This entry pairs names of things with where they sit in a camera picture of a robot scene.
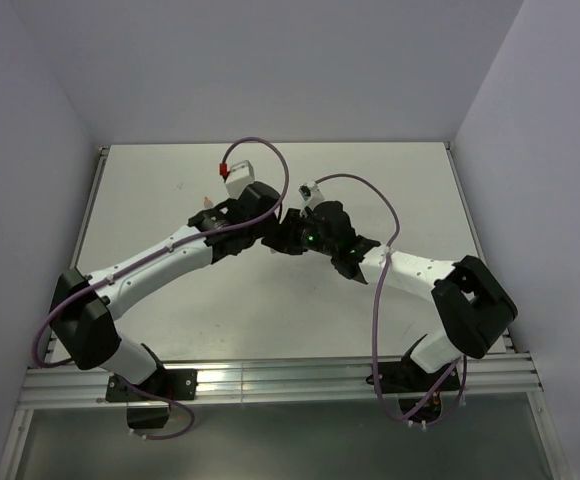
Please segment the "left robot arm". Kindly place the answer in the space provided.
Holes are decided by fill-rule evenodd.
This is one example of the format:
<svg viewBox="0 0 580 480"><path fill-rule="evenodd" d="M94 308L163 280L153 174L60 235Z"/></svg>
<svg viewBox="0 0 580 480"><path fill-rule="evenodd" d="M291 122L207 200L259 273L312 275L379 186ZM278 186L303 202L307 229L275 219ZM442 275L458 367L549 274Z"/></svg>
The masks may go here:
<svg viewBox="0 0 580 480"><path fill-rule="evenodd" d="M101 367L127 382L142 399L165 394L163 363L146 345L116 330L115 323L147 296L177 278L236 256L274 230L271 209L279 193L255 181L236 199L193 215L188 223L144 252L89 275L78 269L62 274L50 326L81 370Z"/></svg>

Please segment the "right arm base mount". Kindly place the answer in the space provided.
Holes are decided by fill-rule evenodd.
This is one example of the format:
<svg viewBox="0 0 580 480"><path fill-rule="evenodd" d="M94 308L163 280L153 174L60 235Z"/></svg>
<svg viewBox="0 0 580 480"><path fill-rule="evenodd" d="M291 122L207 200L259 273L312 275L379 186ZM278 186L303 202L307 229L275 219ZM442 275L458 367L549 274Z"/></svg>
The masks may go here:
<svg viewBox="0 0 580 480"><path fill-rule="evenodd" d="M466 366L457 362L427 373L403 358L396 362L379 362L377 379L382 397L398 395L399 410L388 410L393 419L423 430L438 424L462 402L467 382Z"/></svg>

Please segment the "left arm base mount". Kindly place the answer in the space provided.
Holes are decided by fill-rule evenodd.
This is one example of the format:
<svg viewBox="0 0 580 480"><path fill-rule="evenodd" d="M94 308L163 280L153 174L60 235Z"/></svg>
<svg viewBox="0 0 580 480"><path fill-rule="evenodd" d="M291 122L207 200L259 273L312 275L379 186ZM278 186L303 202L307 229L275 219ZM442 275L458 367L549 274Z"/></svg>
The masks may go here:
<svg viewBox="0 0 580 480"><path fill-rule="evenodd" d="M196 416L185 402L195 399L196 387L196 369L160 369L139 385L114 374L108 380L105 401L126 405L126 423L134 434L166 440L192 430ZM184 426L173 433L161 433L178 413L184 413Z"/></svg>

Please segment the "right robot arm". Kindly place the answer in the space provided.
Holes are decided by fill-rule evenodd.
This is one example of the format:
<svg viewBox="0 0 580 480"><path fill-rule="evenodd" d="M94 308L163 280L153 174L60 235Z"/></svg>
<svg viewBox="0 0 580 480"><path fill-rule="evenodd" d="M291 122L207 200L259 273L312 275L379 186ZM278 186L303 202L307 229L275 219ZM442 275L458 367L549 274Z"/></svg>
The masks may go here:
<svg viewBox="0 0 580 480"><path fill-rule="evenodd" d="M322 202L306 213L288 210L262 244L287 255L323 254L349 280L389 286L434 304L440 326L410 348L402 368L405 383L416 390L427 388L439 370L461 356L484 357L518 316L481 259L435 260L392 250L357 234L339 201Z"/></svg>

